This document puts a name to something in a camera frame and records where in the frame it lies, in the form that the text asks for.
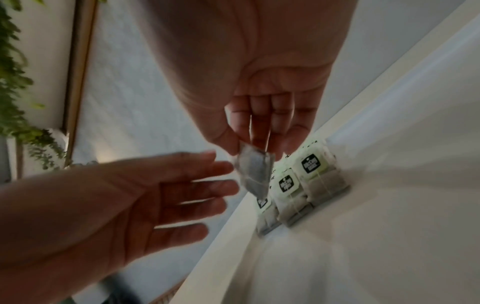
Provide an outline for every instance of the left hand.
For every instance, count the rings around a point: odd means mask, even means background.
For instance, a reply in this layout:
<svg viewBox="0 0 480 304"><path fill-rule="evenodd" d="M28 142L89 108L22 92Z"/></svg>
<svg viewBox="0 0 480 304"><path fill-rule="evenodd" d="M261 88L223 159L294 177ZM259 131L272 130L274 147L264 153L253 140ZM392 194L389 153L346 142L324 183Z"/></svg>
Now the left hand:
<svg viewBox="0 0 480 304"><path fill-rule="evenodd" d="M52 303L133 260L204 239L208 228L158 225L221 214L233 180L215 152L86 166L0 188L0 302ZM182 204L193 200L197 203Z"/></svg>

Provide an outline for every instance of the floor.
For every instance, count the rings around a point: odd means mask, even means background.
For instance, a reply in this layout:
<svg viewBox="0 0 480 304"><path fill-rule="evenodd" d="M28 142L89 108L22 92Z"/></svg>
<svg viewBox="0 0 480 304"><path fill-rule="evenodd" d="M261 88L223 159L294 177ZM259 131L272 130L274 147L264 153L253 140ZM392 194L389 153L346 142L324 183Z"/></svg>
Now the floor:
<svg viewBox="0 0 480 304"><path fill-rule="evenodd" d="M451 13L462 0L360 0L317 116L321 126ZM124 0L99 6L76 135L74 162L212 148L185 115L128 13ZM227 155L218 150L220 159ZM190 273L245 192L206 223L208 238L134 262L118 275L148 303ZM83 298L88 297L88 290ZM101 302L95 300L82 303Z"/></svg>

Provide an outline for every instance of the green plant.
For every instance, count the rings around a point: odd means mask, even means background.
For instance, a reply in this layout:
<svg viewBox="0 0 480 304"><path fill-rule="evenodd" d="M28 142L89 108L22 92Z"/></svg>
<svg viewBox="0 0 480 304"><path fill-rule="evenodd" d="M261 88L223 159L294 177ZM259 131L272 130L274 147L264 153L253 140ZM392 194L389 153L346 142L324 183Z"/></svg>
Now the green plant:
<svg viewBox="0 0 480 304"><path fill-rule="evenodd" d="M33 84L25 76L27 59L13 46L18 40L19 28L13 24L6 5L16 11L22 10L20 0L0 2L0 135L12 136L28 148L29 155L42 163L43 169L58 169L54 156L65 158L65 152L47 129L31 125L24 111L17 106L21 91Z"/></svg>

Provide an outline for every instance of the tea bag label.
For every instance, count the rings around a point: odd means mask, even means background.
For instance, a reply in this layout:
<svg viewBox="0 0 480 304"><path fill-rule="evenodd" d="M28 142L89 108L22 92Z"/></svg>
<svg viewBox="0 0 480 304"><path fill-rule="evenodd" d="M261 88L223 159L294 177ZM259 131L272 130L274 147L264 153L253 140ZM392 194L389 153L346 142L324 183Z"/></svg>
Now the tea bag label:
<svg viewBox="0 0 480 304"><path fill-rule="evenodd" d="M286 177L282 178L278 184L280 185L282 192L287 192L294 186L294 181L290 175L287 175Z"/></svg>
<svg viewBox="0 0 480 304"><path fill-rule="evenodd" d="M311 154L303 161L301 161L301 165L306 173L312 173L313 171L317 170L322 164L320 164L319 159L314 154Z"/></svg>
<svg viewBox="0 0 480 304"><path fill-rule="evenodd" d="M269 199L268 199L268 198L266 198L266 199L264 199L264 200L257 199L256 202L257 202L257 204L258 204L258 207L259 207L260 209L262 209L262 208L265 207L265 205L269 202Z"/></svg>

